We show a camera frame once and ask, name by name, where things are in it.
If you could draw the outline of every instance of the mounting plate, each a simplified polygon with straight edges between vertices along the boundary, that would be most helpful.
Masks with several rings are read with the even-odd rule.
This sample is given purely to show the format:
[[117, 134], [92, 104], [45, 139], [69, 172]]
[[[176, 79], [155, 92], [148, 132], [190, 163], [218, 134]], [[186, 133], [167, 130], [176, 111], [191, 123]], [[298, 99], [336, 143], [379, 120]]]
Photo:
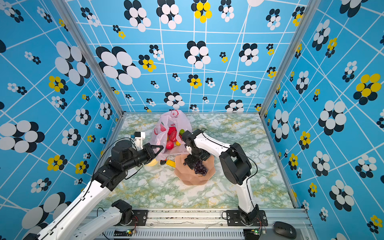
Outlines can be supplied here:
[[147, 222], [147, 216], [148, 216], [148, 210], [132, 210], [132, 221], [127, 226], [134, 226], [135, 225], [135, 217], [138, 218], [138, 222], [136, 223], [136, 226], [145, 226]]
[[[260, 210], [259, 215], [257, 216], [262, 221], [262, 225], [268, 226], [268, 220], [265, 215], [265, 211]], [[238, 210], [227, 210], [227, 224], [228, 226], [247, 226], [243, 224], [240, 218], [240, 212]], [[256, 221], [251, 225], [251, 226], [256, 226], [260, 227], [260, 222], [259, 220], [256, 219]]]

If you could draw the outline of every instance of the grapes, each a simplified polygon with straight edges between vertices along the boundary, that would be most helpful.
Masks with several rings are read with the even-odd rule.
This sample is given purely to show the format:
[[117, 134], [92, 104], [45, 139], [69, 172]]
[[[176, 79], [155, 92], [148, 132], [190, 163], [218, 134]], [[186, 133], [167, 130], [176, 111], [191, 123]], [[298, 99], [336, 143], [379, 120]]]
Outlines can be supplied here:
[[202, 161], [198, 161], [197, 163], [195, 163], [194, 171], [195, 174], [201, 174], [205, 176], [208, 172], [208, 169], [203, 165]]

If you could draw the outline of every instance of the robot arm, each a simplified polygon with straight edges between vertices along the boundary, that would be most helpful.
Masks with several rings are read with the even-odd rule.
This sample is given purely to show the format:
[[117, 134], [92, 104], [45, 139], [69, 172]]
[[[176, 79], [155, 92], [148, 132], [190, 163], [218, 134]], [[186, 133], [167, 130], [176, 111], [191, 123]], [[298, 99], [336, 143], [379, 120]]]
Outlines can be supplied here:
[[255, 200], [248, 181], [252, 166], [242, 147], [238, 143], [230, 145], [220, 142], [200, 129], [194, 132], [185, 131], [182, 140], [190, 153], [185, 162], [191, 169], [197, 161], [207, 160], [210, 154], [220, 159], [225, 177], [231, 183], [236, 184], [239, 199], [238, 209], [243, 223], [246, 225], [254, 223], [259, 209], [258, 205], [254, 204]]
[[134, 135], [139, 149], [134, 148], [129, 140], [117, 142], [111, 150], [111, 157], [92, 175], [91, 181], [81, 194], [39, 234], [30, 233], [25, 240], [88, 240], [94, 239], [117, 223], [129, 224], [132, 219], [132, 206], [119, 200], [114, 202], [108, 211], [94, 219], [92, 224], [76, 229], [90, 211], [127, 176], [128, 170], [148, 164], [162, 151], [163, 146], [149, 143], [142, 145], [145, 138], [143, 134], [145, 133], [135, 132]]

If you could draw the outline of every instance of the toy fruit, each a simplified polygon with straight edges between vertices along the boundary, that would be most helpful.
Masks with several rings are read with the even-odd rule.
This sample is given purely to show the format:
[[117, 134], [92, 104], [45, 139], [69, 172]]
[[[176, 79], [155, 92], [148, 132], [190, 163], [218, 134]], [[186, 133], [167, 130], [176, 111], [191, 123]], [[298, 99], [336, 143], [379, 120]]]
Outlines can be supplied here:
[[169, 140], [171, 140], [172, 142], [176, 142], [176, 136], [177, 136], [177, 131], [173, 131], [169, 136]]
[[170, 127], [168, 130], [168, 135], [170, 135], [172, 132], [177, 131], [175, 127]]
[[174, 146], [174, 143], [172, 141], [167, 141], [166, 149], [171, 150]]

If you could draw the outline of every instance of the black cable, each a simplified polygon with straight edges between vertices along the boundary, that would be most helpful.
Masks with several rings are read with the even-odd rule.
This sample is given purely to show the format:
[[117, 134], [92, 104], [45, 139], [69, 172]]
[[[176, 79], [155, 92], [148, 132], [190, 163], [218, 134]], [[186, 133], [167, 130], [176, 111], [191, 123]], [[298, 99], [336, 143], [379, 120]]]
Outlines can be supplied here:
[[[103, 209], [102, 207], [98, 207], [97, 210], [96, 210], [96, 217], [99, 215], [99, 209], [102, 209], [103, 212], [105, 212], [104, 209]], [[104, 237], [105, 237], [106, 239], [110, 240], [110, 239], [104, 234], [104, 232], [103, 232], [102, 234], [104, 235]]]
[[224, 220], [228, 220], [227, 218], [224, 218], [224, 217], [223, 217], [223, 213], [227, 213], [227, 211], [223, 211], [223, 212], [221, 212], [221, 218], [224, 219]]
[[[202, 134], [203, 134], [203, 136], [205, 137], [205, 139], [207, 139], [208, 141], [211, 141], [211, 142], [213, 142], [213, 143], [215, 143], [215, 144], [217, 144], [217, 145], [219, 145], [219, 146], [221, 146], [221, 147], [225, 147], [225, 148], [230, 149], [230, 147], [223, 146], [223, 145], [221, 145], [221, 144], [219, 144], [219, 143], [217, 143], [217, 142], [214, 142], [214, 141], [210, 140], [209, 138], [207, 138], [207, 137], [204, 135], [204, 133], [202, 133]], [[255, 163], [255, 161], [254, 161], [253, 159], [251, 159], [250, 157], [248, 157], [248, 156], [245, 155], [245, 154], [242, 154], [241, 152], [238, 152], [238, 151], [236, 151], [236, 150], [234, 150], [234, 149], [232, 149], [232, 150], [235, 151], [235, 152], [237, 152], [237, 153], [239, 153], [239, 154], [241, 154], [241, 155], [243, 155], [243, 156], [245, 156], [245, 157], [247, 157], [247, 158], [248, 158], [249, 160], [251, 160], [251, 161], [255, 164], [255, 166], [256, 166], [256, 172], [255, 172], [253, 175], [251, 175], [249, 178], [247, 178], [247, 182], [246, 182], [247, 190], [248, 190], [248, 195], [249, 195], [249, 198], [250, 198], [250, 200], [251, 200], [251, 204], [252, 204], [253, 207], [255, 207], [255, 205], [253, 204], [252, 198], [251, 198], [251, 193], [250, 193], [249, 188], [248, 188], [248, 180], [249, 180], [251, 177], [253, 177], [254, 175], [256, 175], [256, 173], [259, 171], [259, 168], [257, 167], [257, 164]]]
[[[117, 141], [120, 141], [120, 140], [122, 140], [122, 139], [125, 139], [125, 138], [130, 138], [130, 137], [123, 137], [123, 138], [120, 138], [120, 139], [118, 139], [118, 140], [116, 140], [116, 141], [114, 141], [106, 150], [105, 150], [105, 152], [101, 155], [101, 157], [99, 158], [99, 160], [97, 161], [97, 163], [96, 163], [96, 165], [95, 165], [95, 168], [93, 169], [93, 173], [92, 173], [92, 176], [95, 174], [95, 170], [96, 170], [96, 167], [97, 167], [97, 165], [99, 164], [99, 162], [101, 161], [101, 159], [104, 157], [104, 154], [108, 151], [108, 149], [113, 145], [113, 144], [115, 144]], [[83, 197], [85, 197], [85, 195], [88, 193], [88, 191], [89, 191], [89, 189], [91, 188], [91, 184], [92, 184], [92, 178], [91, 178], [91, 182], [90, 182], [90, 184], [89, 184], [89, 186], [88, 186], [88, 188], [87, 188], [87, 190], [85, 191], [85, 194], [83, 195]], [[60, 220], [58, 220], [58, 222], [51, 228], [51, 231], [53, 231], [56, 227], [57, 227], [57, 225], [80, 203], [80, 201], [78, 201], [65, 215], [64, 215], [64, 217], [63, 218], [61, 218]], [[46, 236], [48, 236], [48, 233], [45, 235], [45, 236], [43, 236], [40, 240], [43, 240]]]
[[128, 178], [124, 178], [125, 180], [128, 180], [130, 179], [131, 177], [135, 176], [136, 173], [138, 173], [140, 171], [140, 169], [143, 167], [143, 165], [141, 165], [141, 167], [139, 168], [139, 170], [137, 170], [134, 174], [132, 174], [130, 177]]

